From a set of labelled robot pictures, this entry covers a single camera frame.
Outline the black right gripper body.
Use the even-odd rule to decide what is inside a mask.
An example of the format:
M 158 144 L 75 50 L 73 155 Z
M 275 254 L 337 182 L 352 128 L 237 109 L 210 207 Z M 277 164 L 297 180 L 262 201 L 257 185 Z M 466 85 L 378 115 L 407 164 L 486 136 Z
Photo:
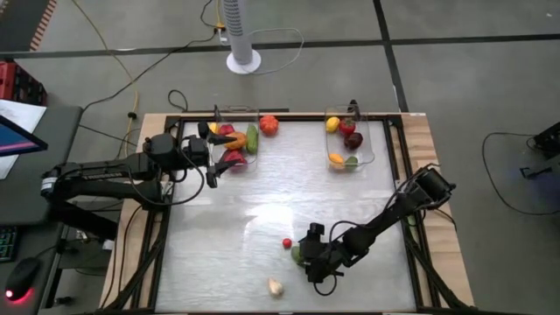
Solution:
M 332 263 L 331 258 L 332 247 L 328 243 L 325 243 L 325 247 L 322 252 L 308 252 L 308 262 L 322 261 L 325 263 L 327 276 L 339 276 L 340 273 L 337 271 L 338 266 Z

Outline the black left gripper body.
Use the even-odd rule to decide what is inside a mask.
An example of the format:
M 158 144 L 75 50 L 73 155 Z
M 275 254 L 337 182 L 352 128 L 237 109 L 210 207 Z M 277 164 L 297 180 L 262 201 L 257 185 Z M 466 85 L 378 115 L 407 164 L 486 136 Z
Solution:
M 185 138 L 185 159 L 189 169 L 210 166 L 210 152 L 207 141 L 195 135 Z

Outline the green cucumber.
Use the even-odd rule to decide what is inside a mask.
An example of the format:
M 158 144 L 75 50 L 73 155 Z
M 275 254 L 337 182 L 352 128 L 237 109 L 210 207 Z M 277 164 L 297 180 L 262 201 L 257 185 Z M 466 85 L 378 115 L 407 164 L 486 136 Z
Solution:
M 255 125 L 250 124 L 247 128 L 246 151 L 255 155 L 258 151 L 258 130 Z

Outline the clear plastic bin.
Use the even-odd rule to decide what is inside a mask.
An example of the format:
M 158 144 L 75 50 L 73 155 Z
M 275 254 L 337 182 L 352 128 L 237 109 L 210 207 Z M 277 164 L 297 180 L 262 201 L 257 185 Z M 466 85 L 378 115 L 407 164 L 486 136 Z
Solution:
M 346 161 L 351 156 L 356 156 L 359 159 L 360 166 L 352 172 L 357 172 L 358 170 L 364 168 L 366 165 L 371 164 L 375 160 L 375 153 L 372 149 L 368 118 L 360 112 L 360 116 L 356 116 L 352 113 L 347 112 L 348 105 L 338 105 L 329 106 L 325 108 L 325 149 L 326 149 L 326 161 L 328 168 L 332 172 L 350 172 L 345 168 L 343 170 L 334 170 L 330 167 L 328 155 L 330 153 L 340 154 Z M 359 132 L 363 135 L 363 142 L 357 150 L 348 150 L 344 146 L 345 136 L 342 136 L 337 130 L 334 133 L 326 132 L 326 120 L 329 117 L 336 116 L 340 120 L 344 118 L 353 118 L 356 122 L 355 132 Z
M 256 126 L 258 130 L 258 144 L 259 144 L 259 111 L 255 108 L 250 108 L 246 106 L 222 106 L 219 107 L 221 122 L 217 122 L 219 127 L 222 124 L 232 124 L 234 126 L 235 132 L 242 132 L 246 135 L 247 128 L 250 124 Z M 221 162 L 222 155 L 228 149 L 224 147 L 224 144 L 215 145 L 212 151 L 212 158 L 214 162 Z M 245 171 L 254 170 L 257 165 L 257 153 L 255 155 L 249 154 L 246 151 L 246 145 L 240 149 L 243 156 L 248 162 L 247 169 Z

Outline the orange red pumpkin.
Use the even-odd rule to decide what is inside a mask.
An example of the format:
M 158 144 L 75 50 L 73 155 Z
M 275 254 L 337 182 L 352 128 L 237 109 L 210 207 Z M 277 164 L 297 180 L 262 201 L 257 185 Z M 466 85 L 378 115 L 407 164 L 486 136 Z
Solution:
M 279 128 L 279 121 L 273 115 L 265 115 L 259 121 L 261 132 L 268 137 L 273 137 Z

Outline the dark red apple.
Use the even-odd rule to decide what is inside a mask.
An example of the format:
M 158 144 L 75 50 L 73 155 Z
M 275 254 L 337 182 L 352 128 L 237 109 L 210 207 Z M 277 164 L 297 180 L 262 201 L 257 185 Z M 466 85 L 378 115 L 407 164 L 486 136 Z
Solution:
M 350 151 L 357 150 L 363 142 L 363 135 L 359 132 L 354 132 L 344 139 L 344 146 Z

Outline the white tower fan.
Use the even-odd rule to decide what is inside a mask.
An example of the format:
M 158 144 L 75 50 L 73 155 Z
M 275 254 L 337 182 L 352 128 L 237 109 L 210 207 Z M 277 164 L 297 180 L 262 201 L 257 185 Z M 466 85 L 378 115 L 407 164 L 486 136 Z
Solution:
M 254 74 L 260 67 L 261 55 L 253 49 L 246 32 L 245 0 L 221 0 L 230 54 L 227 67 L 235 74 Z

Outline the dark grey desk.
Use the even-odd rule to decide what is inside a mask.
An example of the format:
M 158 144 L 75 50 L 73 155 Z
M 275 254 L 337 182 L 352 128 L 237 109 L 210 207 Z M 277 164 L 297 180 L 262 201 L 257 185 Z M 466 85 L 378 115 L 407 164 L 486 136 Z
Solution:
M 0 180 L 0 226 L 38 225 L 48 219 L 49 204 L 40 194 L 42 175 L 67 161 L 81 119 L 77 107 L 48 108 L 33 135 L 48 148 L 17 158 Z

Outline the white paper sheet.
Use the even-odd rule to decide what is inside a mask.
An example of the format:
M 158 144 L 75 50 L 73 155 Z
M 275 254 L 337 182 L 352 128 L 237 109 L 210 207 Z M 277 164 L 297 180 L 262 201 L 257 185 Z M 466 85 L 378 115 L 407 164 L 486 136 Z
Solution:
M 16 101 L 0 100 L 0 115 L 8 118 L 32 134 L 39 125 L 39 122 L 45 112 L 45 107 L 24 104 Z M 20 155 L 0 157 L 0 180 L 7 178 Z

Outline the blue screen monitor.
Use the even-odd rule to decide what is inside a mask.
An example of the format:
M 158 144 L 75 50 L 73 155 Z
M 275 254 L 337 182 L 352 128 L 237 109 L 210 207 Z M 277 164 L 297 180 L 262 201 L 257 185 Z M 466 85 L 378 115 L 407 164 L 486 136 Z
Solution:
M 46 151 L 48 144 L 0 115 L 0 157 Z

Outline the red crate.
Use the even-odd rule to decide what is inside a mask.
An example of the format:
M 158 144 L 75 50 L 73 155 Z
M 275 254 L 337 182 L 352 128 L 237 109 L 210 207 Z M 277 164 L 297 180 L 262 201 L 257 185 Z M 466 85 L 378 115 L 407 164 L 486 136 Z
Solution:
M 47 106 L 44 85 L 15 62 L 0 62 L 0 99 Z

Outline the backlit keyboard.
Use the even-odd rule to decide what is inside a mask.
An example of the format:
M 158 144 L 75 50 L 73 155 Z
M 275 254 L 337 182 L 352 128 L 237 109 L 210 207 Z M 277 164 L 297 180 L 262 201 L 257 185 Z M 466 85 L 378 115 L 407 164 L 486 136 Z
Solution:
M 15 259 L 17 243 L 17 227 L 0 227 L 0 263 L 12 262 Z

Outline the black computer mouse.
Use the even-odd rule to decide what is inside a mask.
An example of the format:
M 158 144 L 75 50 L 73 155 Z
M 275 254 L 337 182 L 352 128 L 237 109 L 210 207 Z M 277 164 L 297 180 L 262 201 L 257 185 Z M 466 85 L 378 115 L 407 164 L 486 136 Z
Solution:
M 11 302 L 24 299 L 32 290 L 32 284 L 39 272 L 41 262 L 36 257 L 25 258 L 17 264 L 8 276 L 4 294 Z

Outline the dark striped-edge mat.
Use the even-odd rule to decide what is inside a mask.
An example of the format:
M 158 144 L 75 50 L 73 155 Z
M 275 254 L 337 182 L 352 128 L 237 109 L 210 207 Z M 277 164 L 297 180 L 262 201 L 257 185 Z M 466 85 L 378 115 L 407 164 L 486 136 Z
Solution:
M 35 52 L 58 0 L 0 0 L 0 53 Z

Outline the black equipment box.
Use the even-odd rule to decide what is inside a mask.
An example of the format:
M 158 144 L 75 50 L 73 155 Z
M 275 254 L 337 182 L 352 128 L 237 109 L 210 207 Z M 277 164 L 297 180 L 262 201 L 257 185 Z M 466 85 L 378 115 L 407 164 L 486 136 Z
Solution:
M 532 136 L 526 145 L 543 157 L 542 161 L 520 169 L 525 179 L 534 179 L 544 173 L 560 175 L 560 122 Z

